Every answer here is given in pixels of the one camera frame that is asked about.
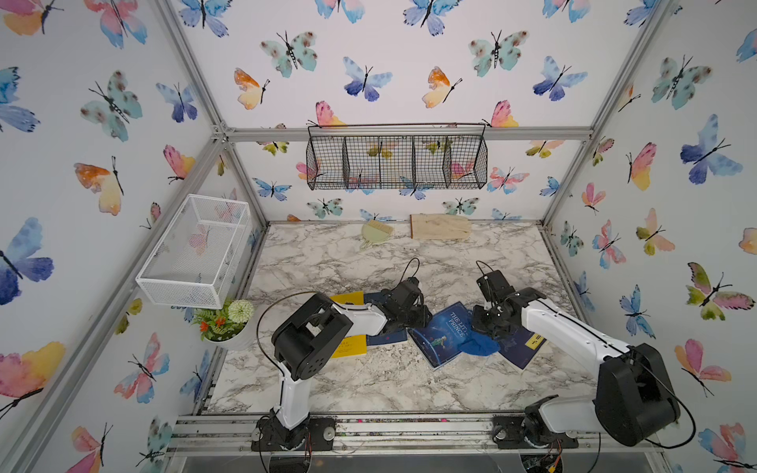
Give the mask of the blue Little Prince book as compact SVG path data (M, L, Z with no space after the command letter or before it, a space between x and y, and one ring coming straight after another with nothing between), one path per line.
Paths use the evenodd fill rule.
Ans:
M433 315L429 325L421 329L408 329L412 340L433 370L437 370L461 353L459 345L472 333L472 312L457 302Z

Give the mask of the blue microfiber cloth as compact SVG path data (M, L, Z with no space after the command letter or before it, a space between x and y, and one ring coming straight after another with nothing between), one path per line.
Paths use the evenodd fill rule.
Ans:
M489 357L500 351L500 344L486 335L473 332L461 345L461 353L475 357Z

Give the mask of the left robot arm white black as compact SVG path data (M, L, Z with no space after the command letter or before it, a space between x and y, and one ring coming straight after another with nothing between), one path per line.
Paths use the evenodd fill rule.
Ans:
M273 333L274 355L268 358L280 374L278 403L256 423L252 447L293 451L317 440L325 421L311 421L311 379L328 363L339 345L353 336L382 336L400 329L425 328L432 319L417 277L384 289L376 303L345 305L324 293L310 298Z

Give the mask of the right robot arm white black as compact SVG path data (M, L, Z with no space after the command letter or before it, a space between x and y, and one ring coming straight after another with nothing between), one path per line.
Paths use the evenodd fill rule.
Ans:
M662 355L651 345L629 345L598 332L536 289L490 286L484 280L478 287L488 305L473 309L474 331L494 339L519 329L541 335L597 382L592 395L551 395L526 407L518 432L526 443L548 445L569 433L596 433L634 447L679 420L682 403Z

